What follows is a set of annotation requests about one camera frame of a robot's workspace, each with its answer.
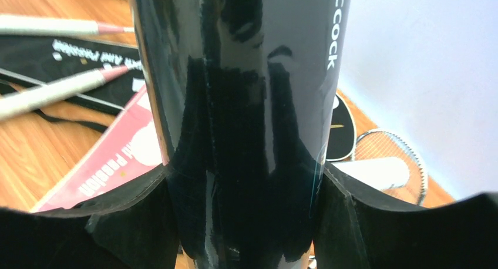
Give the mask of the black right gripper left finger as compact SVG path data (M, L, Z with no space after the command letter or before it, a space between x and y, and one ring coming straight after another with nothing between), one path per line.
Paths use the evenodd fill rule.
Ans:
M1 208L1 267L174 268L168 171L159 165L71 209Z

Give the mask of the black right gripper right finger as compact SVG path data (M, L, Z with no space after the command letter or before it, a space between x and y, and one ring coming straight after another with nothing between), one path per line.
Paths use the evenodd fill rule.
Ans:
M319 268L496 268L497 194L424 208L324 167Z

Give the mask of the black shuttlecock tube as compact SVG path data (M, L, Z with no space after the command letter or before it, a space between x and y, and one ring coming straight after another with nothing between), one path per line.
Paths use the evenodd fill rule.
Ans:
M129 0L196 268L301 268L351 0Z

